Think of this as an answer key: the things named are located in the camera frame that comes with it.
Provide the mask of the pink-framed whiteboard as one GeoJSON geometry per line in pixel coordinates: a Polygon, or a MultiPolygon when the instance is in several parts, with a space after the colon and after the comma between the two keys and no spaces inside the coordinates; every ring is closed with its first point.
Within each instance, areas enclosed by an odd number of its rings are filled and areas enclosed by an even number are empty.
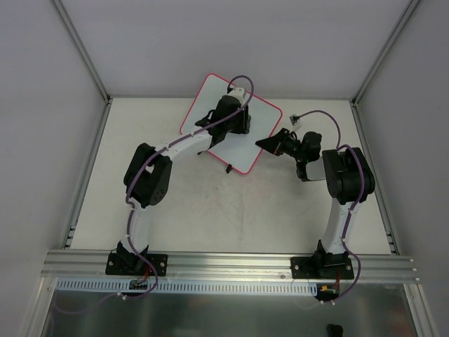
{"type": "MultiPolygon", "coordinates": [[[[206,76],[180,126],[180,134],[188,133],[196,121],[216,108],[219,99],[227,93],[228,83],[226,79],[213,73],[206,76]]],[[[209,150],[213,156],[241,174],[251,171],[262,151],[255,143],[270,137],[283,117],[280,108],[257,95],[249,102],[248,114],[248,134],[229,133],[222,142],[209,150]]]]}

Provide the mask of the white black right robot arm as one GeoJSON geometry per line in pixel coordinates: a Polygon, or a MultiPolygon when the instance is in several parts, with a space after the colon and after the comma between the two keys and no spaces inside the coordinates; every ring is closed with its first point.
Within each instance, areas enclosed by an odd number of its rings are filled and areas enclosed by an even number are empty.
{"type": "Polygon", "coordinates": [[[216,108],[198,120],[191,131],[160,147],[147,143],[138,146],[126,171],[126,203],[131,207],[126,234],[117,246],[117,253],[127,264],[143,258],[149,247],[149,226],[141,214],[157,205],[168,192],[173,164],[186,156],[209,150],[225,140],[227,134],[249,132],[248,103],[243,88],[231,89],[223,95],[216,108]]]}

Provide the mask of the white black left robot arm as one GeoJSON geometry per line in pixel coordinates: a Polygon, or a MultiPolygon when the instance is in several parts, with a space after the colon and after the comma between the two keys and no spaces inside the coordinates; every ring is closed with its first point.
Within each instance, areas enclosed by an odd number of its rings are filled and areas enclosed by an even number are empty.
{"type": "Polygon", "coordinates": [[[331,210],[314,258],[337,265],[349,255],[347,241],[351,227],[360,205],[374,192],[375,178],[360,148],[342,145],[336,150],[322,150],[321,140],[322,135],[313,131],[298,140],[293,132],[283,128],[255,144],[270,154],[292,157],[301,181],[326,182],[331,210]]]}

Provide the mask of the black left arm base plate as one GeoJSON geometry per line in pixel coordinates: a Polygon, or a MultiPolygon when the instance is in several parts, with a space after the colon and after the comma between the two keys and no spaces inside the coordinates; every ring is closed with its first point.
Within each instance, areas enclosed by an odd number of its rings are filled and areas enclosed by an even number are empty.
{"type": "Polygon", "coordinates": [[[290,259],[293,279],[354,279],[354,270],[349,257],[318,261],[312,256],[294,256],[290,259]]]}

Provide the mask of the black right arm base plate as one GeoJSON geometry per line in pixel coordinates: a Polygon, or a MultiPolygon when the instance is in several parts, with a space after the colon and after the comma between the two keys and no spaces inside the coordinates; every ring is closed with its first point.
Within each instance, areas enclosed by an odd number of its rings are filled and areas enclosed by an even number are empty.
{"type": "MultiPolygon", "coordinates": [[[[168,255],[160,253],[147,253],[145,258],[153,265],[159,277],[165,277],[168,267],[168,255]]],[[[148,272],[149,276],[154,276],[154,271],[137,256],[127,263],[118,253],[110,253],[105,268],[106,275],[114,276],[143,276],[148,272]]]]}

